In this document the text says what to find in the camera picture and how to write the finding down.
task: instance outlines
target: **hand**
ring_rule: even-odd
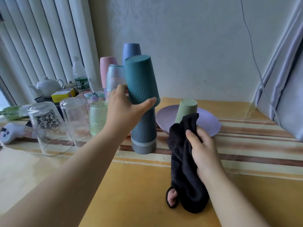
[[[141,104],[132,104],[125,93],[127,85],[120,84],[110,95],[104,129],[121,134],[124,138],[138,124],[141,116],[156,103],[157,98],[147,99]]]
[[[217,176],[225,175],[225,171],[218,157],[214,140],[199,126],[197,126],[197,133],[203,143],[190,130],[186,131],[186,137],[192,146],[192,157],[198,167],[197,174],[200,180],[206,183]]]

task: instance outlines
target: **green bottle label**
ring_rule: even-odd
[[[80,89],[80,90],[89,88],[89,80],[87,78],[83,78],[83,79],[77,78],[76,84],[77,84],[78,89]]]

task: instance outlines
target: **purple plate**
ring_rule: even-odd
[[[162,108],[156,115],[156,121],[159,127],[167,134],[169,134],[169,128],[175,123],[179,105],[171,105]],[[210,112],[198,107],[199,118],[197,125],[202,127],[210,137],[217,134],[220,130],[221,123]]]

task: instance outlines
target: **person's left hand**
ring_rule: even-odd
[[[157,98],[147,99],[141,104],[132,104],[125,93],[127,85],[120,84],[110,95],[108,112],[104,129],[113,131],[126,137],[138,124],[141,116],[156,103]]]

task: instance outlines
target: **person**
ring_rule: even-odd
[[[118,146],[156,102],[133,105],[126,85],[112,91],[103,130],[79,149],[59,170],[39,183],[0,218],[0,226],[78,226],[96,193]],[[214,141],[201,128],[203,143],[189,130],[197,174],[205,184],[222,226],[268,226],[263,217],[227,177]]]

